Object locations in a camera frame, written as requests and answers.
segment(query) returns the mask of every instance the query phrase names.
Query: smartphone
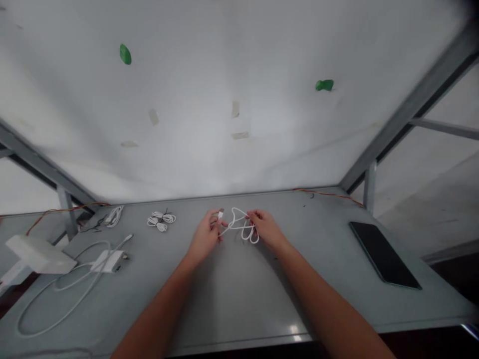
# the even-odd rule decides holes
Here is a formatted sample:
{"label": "smartphone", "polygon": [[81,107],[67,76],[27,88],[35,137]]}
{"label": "smartphone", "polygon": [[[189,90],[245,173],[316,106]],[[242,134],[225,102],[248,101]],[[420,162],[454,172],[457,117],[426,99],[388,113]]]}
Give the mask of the smartphone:
{"label": "smartphone", "polygon": [[349,226],[384,282],[422,289],[378,227],[359,222],[349,222]]}

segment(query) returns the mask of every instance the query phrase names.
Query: orange wire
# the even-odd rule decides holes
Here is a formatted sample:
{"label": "orange wire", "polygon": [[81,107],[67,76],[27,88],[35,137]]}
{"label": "orange wire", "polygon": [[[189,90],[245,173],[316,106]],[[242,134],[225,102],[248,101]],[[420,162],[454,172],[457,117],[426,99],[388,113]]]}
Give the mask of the orange wire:
{"label": "orange wire", "polygon": [[92,204],[102,204],[102,205],[105,205],[105,206],[110,206],[110,204],[105,203],[105,202],[92,202],[92,203],[89,203],[89,204],[84,204],[84,205],[81,205],[81,206],[78,206],[78,207],[73,207],[73,208],[70,208],[70,209],[49,209],[49,210],[46,210],[45,212],[43,212],[41,217],[36,220],[36,222],[33,224],[33,226],[30,227],[30,229],[26,232],[25,235],[28,236],[30,234],[30,231],[33,229],[33,227],[35,227],[41,221],[41,219],[49,213],[52,213],[52,212],[71,212],[73,210],[84,208],[84,207],[87,207],[87,206],[92,205]]}
{"label": "orange wire", "polygon": [[303,191],[303,192],[311,192],[311,193],[316,193],[316,194],[321,194],[321,195],[331,195],[331,196],[335,196],[335,197],[339,197],[339,198],[346,198],[346,199],[350,199],[354,203],[357,203],[361,207],[364,207],[361,202],[358,202],[355,199],[352,199],[351,197],[348,197],[348,196],[343,196],[343,195],[333,194],[333,193],[316,192],[316,191],[311,191],[309,189],[302,189],[302,188],[295,188],[293,190],[300,190],[300,191]]}

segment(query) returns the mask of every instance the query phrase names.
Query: metal leg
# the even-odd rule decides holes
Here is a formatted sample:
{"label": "metal leg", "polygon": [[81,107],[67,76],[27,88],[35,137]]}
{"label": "metal leg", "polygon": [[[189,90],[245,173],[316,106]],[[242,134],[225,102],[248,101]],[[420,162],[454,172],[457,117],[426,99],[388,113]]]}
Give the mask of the metal leg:
{"label": "metal leg", "polygon": [[352,193],[363,181],[364,172],[371,161],[376,159],[380,163],[414,127],[409,121],[415,117],[426,116],[447,91],[476,64],[478,58],[476,28],[469,24],[389,119],[339,186],[347,193]]}
{"label": "metal leg", "polygon": [[444,132],[454,136],[466,137],[472,140],[479,140],[479,130],[472,127],[450,125],[444,122],[428,120],[425,118],[414,118],[409,123],[414,126],[424,127],[430,130]]}
{"label": "metal leg", "polygon": [[367,211],[373,215],[374,211],[374,190],[376,187],[376,167],[378,163],[374,160],[366,170],[366,178],[364,182],[363,204]]}
{"label": "metal leg", "polygon": [[[71,196],[65,191],[63,187],[57,187],[58,198],[60,199],[61,209],[70,209],[73,208],[71,204]],[[75,213],[73,211],[63,213],[65,220],[65,229],[66,234],[68,235],[68,240],[71,241],[74,236],[78,233],[78,228],[76,226]]]}
{"label": "metal leg", "polygon": [[[38,150],[25,139],[11,129],[0,118],[0,149],[11,149],[10,159],[20,167],[36,176],[49,187],[57,189],[58,186],[65,188],[73,196],[76,203],[88,204],[96,202],[95,199],[79,184],[64,174],[59,168],[42,156]],[[98,205],[86,207],[92,213],[98,210]]]}
{"label": "metal leg", "polygon": [[13,155],[12,150],[9,150],[9,149],[0,150],[0,159],[2,159],[3,157],[8,157],[10,155]]}

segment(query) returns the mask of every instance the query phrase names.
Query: white cable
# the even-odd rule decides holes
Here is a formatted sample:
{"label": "white cable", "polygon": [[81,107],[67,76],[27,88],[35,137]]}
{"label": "white cable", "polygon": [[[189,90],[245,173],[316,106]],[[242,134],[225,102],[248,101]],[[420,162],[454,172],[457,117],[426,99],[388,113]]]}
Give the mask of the white cable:
{"label": "white cable", "polygon": [[123,210],[123,206],[118,206],[112,209],[108,217],[106,217],[104,224],[108,228],[113,228],[114,226],[116,226],[116,224],[120,221],[122,210]]}
{"label": "white cable", "polygon": [[[241,217],[241,218],[236,219],[235,210],[237,210],[237,211],[243,213],[244,216]],[[229,231],[230,229],[242,229],[242,231],[241,231],[241,238],[242,238],[242,239],[244,239],[244,240],[249,240],[252,244],[258,243],[258,241],[259,241],[259,234],[258,234],[258,238],[256,239],[256,241],[255,241],[255,242],[252,241],[254,228],[255,228],[256,226],[255,226],[254,224],[251,225],[251,226],[247,226],[247,225],[246,225],[246,223],[248,222],[247,219],[244,220],[243,227],[233,227],[233,225],[234,225],[235,222],[238,222],[239,220],[242,220],[243,218],[245,218],[245,217],[247,216],[247,214],[244,213],[241,209],[236,208],[236,207],[233,207],[233,208],[231,209],[231,212],[233,213],[233,220],[228,224],[228,228],[225,229],[225,230],[220,234],[220,236],[222,236],[223,234],[225,234],[225,233],[226,233],[227,231]],[[249,233],[249,236],[248,236],[248,237],[244,237],[244,235],[243,235],[243,234],[244,234],[244,230],[245,230],[246,228],[251,228],[251,232]]]}
{"label": "white cable", "polygon": [[[131,239],[131,237],[133,237],[133,234],[130,234],[128,235],[125,239],[123,239],[123,241],[120,242],[120,244],[118,244],[118,246],[111,250],[111,244],[110,242],[108,241],[98,241],[98,242],[95,242],[91,245],[89,245],[88,247],[86,247],[84,250],[82,250],[74,259],[77,259],[84,251],[86,251],[88,248],[90,247],[93,247],[94,245],[97,245],[97,244],[100,244],[100,243],[106,243],[108,245],[108,256],[103,260],[103,262],[99,263],[102,265],[101,267],[101,270],[96,274],[95,278],[93,279],[93,282],[91,282],[90,286],[87,288],[87,290],[82,294],[82,296],[80,297],[80,299],[73,305],[73,307],[70,308],[70,310],[63,316],[61,317],[58,321],[56,321],[55,323],[53,323],[51,326],[45,328],[45,329],[42,329],[38,332],[35,332],[35,333],[25,333],[21,330],[20,326],[21,326],[21,322],[25,316],[25,313],[27,312],[28,308],[31,306],[31,304],[35,301],[35,299],[37,299],[41,293],[44,292],[45,289],[47,289],[50,285],[52,284],[56,284],[56,282],[63,278],[64,276],[66,276],[67,274],[63,274],[62,276],[60,277],[57,277],[55,278],[54,280],[52,280],[51,282],[49,282],[46,286],[44,286],[38,293],[37,295],[35,295],[28,303],[27,305],[25,306],[25,308],[23,309],[23,311],[21,312],[21,314],[19,315],[18,317],[18,320],[16,322],[16,327],[15,327],[15,330],[16,330],[16,333],[18,336],[22,337],[22,338],[34,338],[34,337],[38,337],[42,334],[45,334],[46,332],[52,330],[53,328],[55,328],[57,325],[59,325],[61,322],[63,322],[75,309],[76,307],[78,307],[80,305],[80,303],[83,301],[83,299],[85,299],[85,297],[88,295],[88,293],[90,293],[90,291],[92,290],[93,286],[96,284],[96,282],[98,282],[98,280],[100,279],[101,277],[101,274],[102,274],[102,270],[103,268],[105,267],[106,265],[106,262],[108,260],[108,258],[110,258],[110,256],[117,250],[119,249],[123,244],[125,244],[126,241],[128,241],[129,239]],[[78,268],[81,268],[81,267],[84,267],[86,265],[91,265],[90,263],[85,263],[85,264],[80,264],[79,266],[73,268],[71,272],[73,272],[75,269],[78,269]],[[85,279],[88,275],[90,275],[91,273],[93,272],[88,272],[87,274],[85,274],[84,276],[80,277],[79,279],[77,279],[75,282],[67,285],[66,287],[62,287],[62,288],[58,288],[55,286],[56,288],[56,291],[63,291],[65,289],[68,289],[68,288],[71,288],[72,286],[74,286],[75,284],[81,282],[83,279]]]}
{"label": "white cable", "polygon": [[153,212],[151,216],[148,217],[147,225],[149,225],[150,227],[157,227],[160,232],[166,232],[168,226],[165,223],[171,224],[174,221],[176,221],[176,216],[173,214],[162,214],[161,212]]}

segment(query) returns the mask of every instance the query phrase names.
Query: table surface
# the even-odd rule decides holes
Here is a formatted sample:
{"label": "table surface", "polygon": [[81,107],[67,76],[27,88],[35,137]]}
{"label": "table surface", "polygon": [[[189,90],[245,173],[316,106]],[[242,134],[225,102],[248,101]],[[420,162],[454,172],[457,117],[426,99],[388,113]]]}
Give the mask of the table surface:
{"label": "table surface", "polygon": [[[344,194],[338,188],[330,193]],[[378,332],[457,325],[477,310],[423,261],[412,255],[371,215],[352,201],[304,192],[272,192],[126,205],[120,222],[101,233],[80,233],[65,249],[71,256],[98,240],[113,246],[134,233],[123,247],[131,260],[116,274],[104,274],[92,292],[62,324],[32,339],[16,336],[16,321],[26,303],[52,278],[42,275],[0,321],[3,354],[45,349],[86,348],[108,357],[165,283],[186,253],[200,219],[209,208],[263,208],[270,211],[289,241],[314,269],[353,305]],[[177,216],[166,233],[146,222],[153,211]],[[103,208],[96,221],[110,209]],[[381,281],[348,227],[358,221],[377,225],[423,290]],[[95,260],[98,245],[79,261]],[[79,275],[72,273],[67,281]],[[230,230],[195,273],[196,279],[171,345],[170,355],[278,345],[311,340],[308,319],[279,262],[260,242]],[[45,291],[28,310],[23,329],[37,331],[58,320],[89,281],[70,290]]]}

